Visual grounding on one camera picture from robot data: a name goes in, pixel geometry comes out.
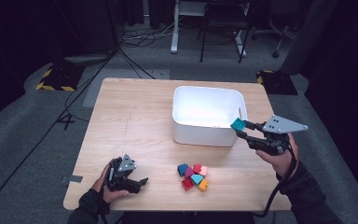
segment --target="teal block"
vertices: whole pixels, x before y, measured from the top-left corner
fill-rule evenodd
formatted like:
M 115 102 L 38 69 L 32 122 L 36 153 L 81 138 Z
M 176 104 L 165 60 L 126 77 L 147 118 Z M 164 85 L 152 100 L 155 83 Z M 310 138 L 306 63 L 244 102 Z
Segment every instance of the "teal block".
M 243 128 L 245 128 L 246 124 L 245 122 L 243 122 L 241 119 L 236 119 L 231 125 L 230 127 L 234 130 L 237 131 L 242 131 Z

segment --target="black jacket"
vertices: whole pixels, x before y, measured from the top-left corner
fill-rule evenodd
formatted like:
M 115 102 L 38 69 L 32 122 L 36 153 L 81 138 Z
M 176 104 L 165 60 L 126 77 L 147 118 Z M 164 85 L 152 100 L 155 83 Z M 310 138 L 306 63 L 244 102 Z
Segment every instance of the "black jacket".
M 342 223 L 324 202 L 326 197 L 319 184 L 302 162 L 299 163 L 292 178 L 282 185 L 280 191 L 289 198 L 297 223 Z M 79 207 L 69 216 L 68 224 L 96 224 L 99 211 L 108 212 L 109 204 L 101 199 L 97 191 L 90 189 L 80 198 Z

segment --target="person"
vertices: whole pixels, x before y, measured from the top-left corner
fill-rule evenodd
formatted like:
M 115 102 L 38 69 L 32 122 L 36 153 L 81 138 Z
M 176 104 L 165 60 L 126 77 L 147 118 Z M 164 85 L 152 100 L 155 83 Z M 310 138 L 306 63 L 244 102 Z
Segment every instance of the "person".
M 289 133 L 290 145 L 296 156 L 296 168 L 287 181 L 280 187 L 280 193 L 286 195 L 292 205 L 292 212 L 299 224 L 342 223 L 339 217 L 325 203 L 318 182 L 299 159 L 298 145 L 295 138 Z M 278 156 L 270 156 L 264 151 L 257 150 L 256 154 L 272 165 L 277 178 L 282 179 L 289 169 L 292 155 L 288 150 Z
M 298 146 L 295 138 L 291 133 L 288 135 L 297 163 L 291 176 L 282 184 L 280 192 L 286 195 L 292 204 L 291 210 L 295 215 L 297 223 L 342 223 L 339 217 L 325 203 L 326 196 L 323 194 L 315 178 L 299 160 Z M 288 150 L 285 150 L 283 154 L 278 156 L 270 156 L 261 150 L 257 150 L 255 153 L 263 161 L 272 165 L 279 180 L 285 176 L 292 162 L 292 155 Z M 103 169 L 100 178 L 95 181 L 92 188 L 80 198 L 79 207 L 69 216 L 68 224 L 98 223 L 98 215 L 100 213 L 109 213 L 110 203 L 129 194 L 126 190 L 110 191 L 105 186 L 103 188 L 103 196 L 101 197 L 99 191 L 107 169 L 108 166 Z
M 130 194 L 124 189 L 111 191 L 107 186 L 102 186 L 108 168 L 109 165 L 104 167 L 101 176 L 95 181 L 91 189 L 80 198 L 78 208 L 68 218 L 68 224 L 96 224 L 98 223 L 98 215 L 109 214 L 110 204 L 113 201 Z

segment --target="wooden table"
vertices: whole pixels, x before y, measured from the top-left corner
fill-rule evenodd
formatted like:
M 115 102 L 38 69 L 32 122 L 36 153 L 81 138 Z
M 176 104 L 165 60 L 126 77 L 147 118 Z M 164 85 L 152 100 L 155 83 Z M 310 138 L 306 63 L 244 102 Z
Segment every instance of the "wooden table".
M 149 177 L 139 194 L 119 199 L 113 210 L 137 211 L 262 211 L 278 183 L 275 172 L 245 140 L 233 147 L 182 145 L 172 137 L 172 99 L 179 86 L 202 86 L 242 93 L 252 122 L 273 114 L 264 88 L 259 84 L 107 78 L 103 81 L 89 122 L 63 205 L 73 210 L 79 198 L 113 158 L 129 154 L 137 168 L 133 180 Z M 262 133 L 247 131 L 262 137 Z M 177 166 L 200 163 L 208 167 L 206 192 L 185 191 Z M 277 194 L 271 210 L 289 210 L 286 196 Z

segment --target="cable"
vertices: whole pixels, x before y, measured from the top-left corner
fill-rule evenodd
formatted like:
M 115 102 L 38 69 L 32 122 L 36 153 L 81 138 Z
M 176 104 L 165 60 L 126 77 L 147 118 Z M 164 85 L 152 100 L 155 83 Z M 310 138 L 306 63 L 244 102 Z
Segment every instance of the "cable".
M 122 52 L 120 52 L 120 54 L 124 57 L 124 59 L 126 60 L 126 62 L 130 65 L 130 67 L 132 68 L 132 70 L 136 73 L 136 75 L 139 77 L 139 78 L 142 78 L 141 75 L 139 75 L 138 71 L 136 71 L 136 69 L 133 67 L 132 63 L 130 62 L 129 59 L 127 59 Z
M 87 86 L 85 87 L 85 89 L 90 85 L 90 83 L 92 82 L 92 80 L 94 79 L 94 78 L 96 78 L 96 76 L 97 76 L 98 74 L 95 74 L 93 77 L 90 77 L 88 80 L 86 80 L 83 84 L 81 84 L 78 88 L 81 88 L 81 87 L 83 87 L 84 85 L 86 85 L 87 84 Z M 71 92 L 71 94 L 69 94 L 69 96 L 66 98 L 66 100 L 65 100 L 65 108 L 66 108 L 66 112 L 69 114 L 69 115 L 71 115 L 72 117 L 74 117 L 74 118 L 76 118 L 76 119 L 79 119 L 79 120 L 82 120 L 82 121 L 85 121 L 85 122 L 90 122 L 89 120 L 87 120 L 87 119 L 82 119 L 82 118 L 79 118 L 79 117 L 77 117 L 77 116 L 75 116 L 74 114 L 72 114 L 70 111 L 69 111 L 69 107 L 67 106 L 67 104 L 68 104 L 68 101 L 69 101 L 69 98 L 71 98 L 71 96 L 74 94 L 74 91 L 72 91 Z
M 277 194 L 278 190 L 280 189 L 281 185 L 286 182 L 286 180 L 289 179 L 289 177 L 292 175 L 293 171 L 296 169 L 297 160 L 295 153 L 293 152 L 292 145 L 289 143 L 289 147 L 281 144 L 282 147 L 285 147 L 290 154 L 292 155 L 292 160 L 290 161 L 289 169 L 287 170 L 284 177 L 278 182 L 277 186 L 274 188 L 274 190 L 269 195 L 266 208 L 264 209 L 264 212 L 262 214 L 252 213 L 255 217 L 265 217 L 269 213 L 269 208 L 271 207 L 272 201 L 274 200 L 275 195 Z
M 174 23 L 171 23 L 169 26 L 167 26 L 162 31 L 156 31 L 151 34 L 145 34 L 150 29 L 146 29 L 142 35 L 138 35 L 137 31 L 130 31 L 130 33 L 134 32 L 135 35 L 130 35 L 129 37 L 126 37 L 125 36 L 126 34 L 124 34 L 124 36 L 121 38 L 122 43 L 123 43 L 122 45 L 129 47 L 129 48 L 146 47 L 148 45 L 153 44 L 156 40 L 162 39 L 163 37 L 165 37 L 167 35 L 172 35 L 173 33 L 168 33 L 168 34 L 164 34 L 164 33 L 171 30 L 173 28 L 173 26 L 174 26 Z M 139 39 L 137 44 L 132 44 L 132 43 L 126 42 L 126 40 L 134 40 L 134 39 Z M 142 45 L 142 43 L 145 42 L 146 40 L 150 40 L 151 42 L 147 43 L 145 45 Z
M 101 72 L 101 70 L 104 68 L 104 66 L 110 61 L 110 59 L 112 58 L 110 57 L 108 60 L 106 60 L 97 70 L 96 74 L 94 75 L 94 77 L 91 79 L 91 81 L 98 76 L 98 74 Z M 43 134 L 43 136 L 39 139 L 39 141 L 36 143 L 36 145 L 31 149 L 30 152 L 28 152 L 28 154 L 24 157 L 24 159 L 22 159 L 22 161 L 19 163 L 19 165 L 17 165 L 17 167 L 14 169 L 14 171 L 9 175 L 9 177 L 4 181 L 4 183 L 1 185 L 0 187 L 0 192 L 2 191 L 2 189 L 5 187 L 5 185 L 8 183 L 8 181 L 11 179 L 11 177 L 17 173 L 17 171 L 21 168 L 21 166 L 25 163 L 25 161 L 31 156 L 31 154 L 37 149 L 37 147 L 43 142 L 43 140 L 46 138 L 46 136 L 49 134 L 49 132 L 52 130 L 52 128 L 54 127 L 54 125 L 57 123 L 57 121 L 61 118 L 61 116 L 67 111 L 67 109 L 78 99 L 78 97 L 85 91 L 84 88 L 82 90 L 81 93 L 78 94 L 78 96 L 61 112 L 61 114 L 56 118 L 56 120 L 48 127 L 48 130 Z
M 121 55 L 124 56 L 124 58 L 127 60 L 129 60 L 130 62 L 132 62 L 133 64 L 135 64 L 137 67 L 139 67 L 145 74 L 147 74 L 148 76 L 150 76 L 151 78 L 153 79 L 156 79 L 155 77 L 153 77 L 152 75 L 150 75 L 148 72 L 146 72 L 139 64 L 137 64 L 136 62 L 134 62 L 126 53 L 124 53 L 124 51 L 122 49 L 118 49 L 121 53 Z

